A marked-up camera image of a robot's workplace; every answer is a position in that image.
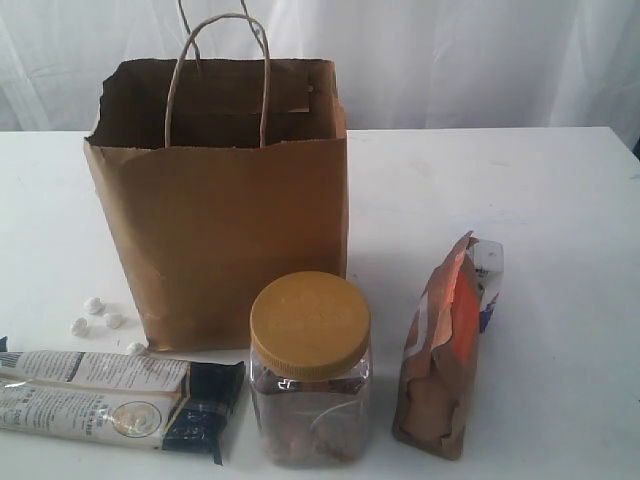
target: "clear plastic jar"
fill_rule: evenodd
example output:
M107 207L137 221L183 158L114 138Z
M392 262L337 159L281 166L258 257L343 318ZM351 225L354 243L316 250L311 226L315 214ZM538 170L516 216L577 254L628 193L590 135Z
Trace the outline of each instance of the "clear plastic jar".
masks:
M369 330L366 300L333 275L288 275L256 299L250 380L262 444L274 463L332 465L362 455Z

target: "white table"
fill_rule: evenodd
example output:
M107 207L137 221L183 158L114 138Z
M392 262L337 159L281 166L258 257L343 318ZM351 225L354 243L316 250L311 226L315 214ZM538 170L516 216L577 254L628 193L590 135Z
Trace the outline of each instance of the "white table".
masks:
M69 334L89 296L136 315L82 136L0 134L0 336L16 351L123 352L144 338L138 322ZM349 278L374 323L373 440L360 463L271 466L245 389L222 469L195 455L1 431L2 478L640 478L640 163L615 135L360 131L349 161ZM451 463L397 443L390 426L420 291L468 229L504 244L506 272L481 338L465 452Z

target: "snack package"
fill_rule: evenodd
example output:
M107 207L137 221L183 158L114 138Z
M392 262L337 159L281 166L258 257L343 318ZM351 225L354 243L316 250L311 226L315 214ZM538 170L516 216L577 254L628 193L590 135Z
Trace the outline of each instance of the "snack package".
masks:
M396 439L455 460L462 454L478 357L478 334L498 298L502 245L467 233L424 290L400 370Z
M221 464L218 440L244 372L243 362L219 365L90 352L0 353L0 428L208 453Z

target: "jar lid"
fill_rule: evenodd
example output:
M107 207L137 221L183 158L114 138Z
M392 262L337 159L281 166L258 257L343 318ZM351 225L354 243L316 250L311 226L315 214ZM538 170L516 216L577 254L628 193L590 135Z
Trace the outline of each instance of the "jar lid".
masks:
M251 344L276 374L298 381L339 377L369 347L371 315L360 291L322 272L286 275L251 309Z

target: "white backdrop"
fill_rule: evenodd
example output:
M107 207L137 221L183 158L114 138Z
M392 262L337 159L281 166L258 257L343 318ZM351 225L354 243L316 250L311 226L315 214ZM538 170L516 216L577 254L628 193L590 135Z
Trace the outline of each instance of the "white backdrop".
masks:
M192 26L239 0L184 0ZM640 0L247 0L274 57L336 62L349 128L609 125L640 136ZM203 57L258 58L247 25ZM175 0L0 0L0 130L88 130L124 59L175 57Z

